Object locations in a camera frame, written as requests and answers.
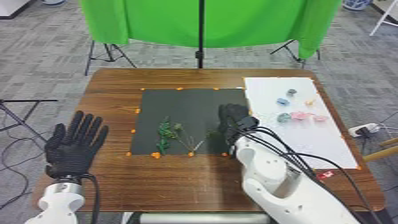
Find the pink object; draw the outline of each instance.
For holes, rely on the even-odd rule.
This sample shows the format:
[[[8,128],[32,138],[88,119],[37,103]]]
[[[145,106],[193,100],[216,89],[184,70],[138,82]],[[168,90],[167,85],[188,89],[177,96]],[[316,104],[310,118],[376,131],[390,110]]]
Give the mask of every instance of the pink object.
[[[334,172],[332,171],[326,171],[325,173],[321,173],[321,174],[316,175],[318,180],[323,180],[323,179],[326,179],[332,176],[334,176]]]
[[[323,122],[326,119],[328,119],[326,116],[321,116],[321,115],[316,115],[316,116],[314,116],[314,121],[316,121],[316,122]]]
[[[309,113],[303,113],[302,111],[289,113],[289,116],[291,116],[291,119],[293,120],[305,120],[309,115],[310,114]]]

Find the white wall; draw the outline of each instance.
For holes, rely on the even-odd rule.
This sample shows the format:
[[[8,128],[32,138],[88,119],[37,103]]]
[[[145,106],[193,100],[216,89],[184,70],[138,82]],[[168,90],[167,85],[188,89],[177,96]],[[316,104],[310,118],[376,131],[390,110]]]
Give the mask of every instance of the white wall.
[[[30,0],[0,0],[0,16],[8,16]]]

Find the small toy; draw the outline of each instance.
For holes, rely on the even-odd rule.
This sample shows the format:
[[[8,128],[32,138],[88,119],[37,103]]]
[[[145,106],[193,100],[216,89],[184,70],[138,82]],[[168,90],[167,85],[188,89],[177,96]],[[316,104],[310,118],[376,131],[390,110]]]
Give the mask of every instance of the small toy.
[[[287,113],[278,114],[277,122],[286,123],[291,120],[291,116]]]
[[[312,106],[314,105],[314,99],[305,101],[305,105]]]
[[[318,180],[325,180],[332,176],[334,176],[334,172],[332,171],[326,171],[325,173],[321,173],[321,174],[316,175],[316,178],[318,178]]]
[[[305,120],[307,119],[307,117],[309,117],[309,113],[303,113],[302,111],[298,111],[298,112],[291,112],[289,113],[289,116],[291,116],[291,119],[293,120]]]
[[[312,117],[312,119],[314,119],[316,122],[323,122],[328,119],[328,117],[326,116],[321,116],[321,115],[316,115]]]
[[[289,89],[286,95],[287,96],[294,96],[294,94],[296,94],[296,90],[294,89]]]
[[[287,106],[289,105],[289,101],[282,98],[277,98],[277,104],[282,105],[282,106]]]

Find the metal stand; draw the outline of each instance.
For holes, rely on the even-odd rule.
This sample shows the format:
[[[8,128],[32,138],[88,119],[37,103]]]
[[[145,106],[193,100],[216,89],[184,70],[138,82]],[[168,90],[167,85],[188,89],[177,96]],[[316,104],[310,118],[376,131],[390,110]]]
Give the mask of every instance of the metal stand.
[[[108,56],[108,59],[101,59],[101,55],[97,57],[92,57],[92,53],[94,53],[94,47],[95,47],[95,42],[92,40],[90,42],[90,51],[88,51],[88,60],[87,60],[87,66],[85,66],[85,72],[83,72],[83,75],[87,76],[88,75],[88,69],[90,69],[90,61],[94,60],[101,60],[101,61],[106,61],[106,62],[115,62],[119,58],[126,58],[127,60],[127,63],[131,64],[133,68],[136,68],[120,48],[117,47],[115,44],[103,44],[103,47],[104,47],[104,54]],[[120,53],[120,56],[117,58],[113,58],[113,50],[119,51]]]
[[[199,0],[199,49],[195,52],[197,68],[202,68],[204,60],[204,1]]]
[[[282,48],[287,50],[287,52],[289,52],[289,55],[291,55],[291,58],[294,59],[294,61],[302,64],[302,69],[303,69],[303,67],[305,67],[305,59],[300,59],[296,56],[294,56],[294,54],[293,54],[293,52],[291,52],[291,50],[289,50],[289,47],[287,47],[287,45],[291,44],[294,42],[294,40],[289,40],[287,42],[286,42],[286,44],[270,52],[270,54],[275,54],[277,53],[277,51],[280,51],[282,50]]]
[[[10,128],[17,127],[19,125],[28,129],[28,131],[32,132],[32,134],[39,137],[39,139],[46,142],[46,139],[42,138],[40,134],[37,133],[37,131],[33,130],[33,128],[28,126],[26,124],[26,119],[32,115],[32,112],[35,110],[35,107],[39,105],[40,102],[56,102],[58,100],[0,100],[0,110],[5,112],[5,114],[10,116],[10,118],[16,121],[16,124],[8,125],[7,127],[3,127],[0,129],[0,132],[8,130]],[[8,110],[8,108],[5,107],[3,103],[33,103],[33,106],[28,110],[26,115],[23,116],[23,118],[17,117],[17,115],[14,114],[14,112]]]

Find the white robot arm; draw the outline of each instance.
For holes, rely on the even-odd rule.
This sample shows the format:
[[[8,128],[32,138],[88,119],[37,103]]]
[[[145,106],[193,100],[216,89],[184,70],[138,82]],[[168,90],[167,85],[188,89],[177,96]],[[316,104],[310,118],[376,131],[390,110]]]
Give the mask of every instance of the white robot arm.
[[[243,191],[275,221],[357,224],[339,200],[284,158],[243,136],[232,150],[243,164]]]
[[[42,212],[24,224],[78,224],[74,212],[83,202],[81,185],[76,183],[51,184],[39,200]]]

